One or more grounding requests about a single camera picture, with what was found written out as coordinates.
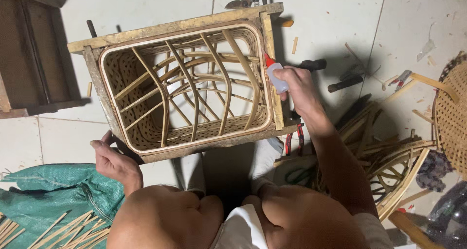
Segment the hand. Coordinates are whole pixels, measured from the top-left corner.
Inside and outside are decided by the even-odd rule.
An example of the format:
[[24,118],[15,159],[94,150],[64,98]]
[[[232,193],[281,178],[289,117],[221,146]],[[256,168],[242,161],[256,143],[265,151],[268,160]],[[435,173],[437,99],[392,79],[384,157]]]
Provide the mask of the hand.
[[[312,75],[308,70],[284,66],[284,69],[275,69],[273,74],[288,83],[295,111],[305,121],[310,136],[324,136],[335,132],[334,126],[319,102]],[[287,92],[281,93],[279,96],[284,101],[287,99]]]
[[130,157],[116,152],[110,147],[115,142],[109,130],[101,140],[93,140],[90,145],[96,150],[96,170],[105,177],[119,181],[125,196],[143,187],[143,173]]

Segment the white sock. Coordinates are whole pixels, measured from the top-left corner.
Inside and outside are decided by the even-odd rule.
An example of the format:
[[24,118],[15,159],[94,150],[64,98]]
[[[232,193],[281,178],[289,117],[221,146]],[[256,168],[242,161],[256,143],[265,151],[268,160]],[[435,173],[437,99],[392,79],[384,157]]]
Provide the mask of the white sock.
[[282,157],[284,144],[279,138],[268,138],[254,143],[254,159],[250,171],[251,191],[258,194],[265,184],[273,184],[274,162]]

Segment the bundle of bamboo strips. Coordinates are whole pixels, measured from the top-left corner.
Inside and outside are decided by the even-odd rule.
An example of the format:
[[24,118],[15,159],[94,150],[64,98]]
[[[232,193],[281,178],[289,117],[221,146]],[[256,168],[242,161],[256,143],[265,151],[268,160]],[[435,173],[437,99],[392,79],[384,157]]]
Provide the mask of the bundle of bamboo strips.
[[0,219],[2,219],[2,224],[0,225],[0,249],[2,249],[9,244],[9,242],[18,237],[18,235],[24,232],[25,229],[22,228],[20,231],[16,232],[16,234],[10,236],[20,225],[10,219],[7,219],[7,217],[5,217],[1,212]]
[[[98,216],[93,216],[92,211],[88,211],[82,216],[79,216],[78,218],[74,219],[70,223],[64,225],[63,227],[59,228],[52,234],[48,235],[47,237],[43,238],[58,222],[60,222],[65,216],[67,215],[67,212],[62,214],[45,232],[39,236],[27,249],[38,249],[38,248],[43,248],[45,244],[50,242],[51,240],[54,240],[50,245],[45,247],[46,249],[51,249],[53,247],[56,247],[56,245],[60,242],[63,244],[60,244],[58,248],[61,249],[90,249],[100,243],[101,241],[107,239],[107,236],[109,234],[110,228],[105,227],[99,230],[96,230],[97,228],[101,227],[103,224],[105,224],[105,221],[102,221],[101,219],[98,219]],[[85,226],[91,224],[95,220],[97,222],[94,223],[92,228],[87,230],[84,234],[78,236],[78,234],[85,228]]]

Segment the plastic squeeze bottle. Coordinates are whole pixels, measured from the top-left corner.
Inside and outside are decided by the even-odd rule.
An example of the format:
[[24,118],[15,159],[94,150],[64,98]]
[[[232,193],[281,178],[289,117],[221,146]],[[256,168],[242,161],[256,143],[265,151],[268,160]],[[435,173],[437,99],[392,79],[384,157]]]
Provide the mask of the plastic squeeze bottle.
[[272,74],[274,69],[284,69],[281,63],[276,63],[273,59],[269,57],[268,54],[264,53],[264,58],[266,59],[266,73],[268,74],[269,79],[271,80],[274,87],[276,87],[276,91],[278,94],[281,94],[287,90],[289,90],[289,84],[286,81],[280,80]]

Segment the unfinished basket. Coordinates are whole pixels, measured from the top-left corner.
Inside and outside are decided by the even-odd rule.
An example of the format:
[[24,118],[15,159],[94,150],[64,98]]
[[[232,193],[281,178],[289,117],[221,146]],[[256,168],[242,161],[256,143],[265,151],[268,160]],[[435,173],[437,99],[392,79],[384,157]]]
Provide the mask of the unfinished basket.
[[[249,55],[237,41],[246,44]],[[228,43],[233,52],[218,53],[220,42]],[[153,154],[266,129],[272,112],[262,46],[260,31],[253,24],[231,22],[105,49],[100,71],[128,146],[138,154]],[[225,63],[238,63],[243,73],[232,75]],[[208,70],[196,73],[202,65]],[[241,96],[245,88],[251,94]],[[217,94],[222,113],[213,110],[214,102],[201,95],[204,91]],[[174,102],[175,97],[183,97],[194,109],[192,117]],[[231,111],[238,100],[249,102],[248,114]],[[179,115],[186,125],[173,126],[170,115]]]
[[460,101],[438,90],[435,101],[436,130],[442,150],[452,166],[467,175],[467,55],[459,53],[443,70],[440,81],[453,88]]

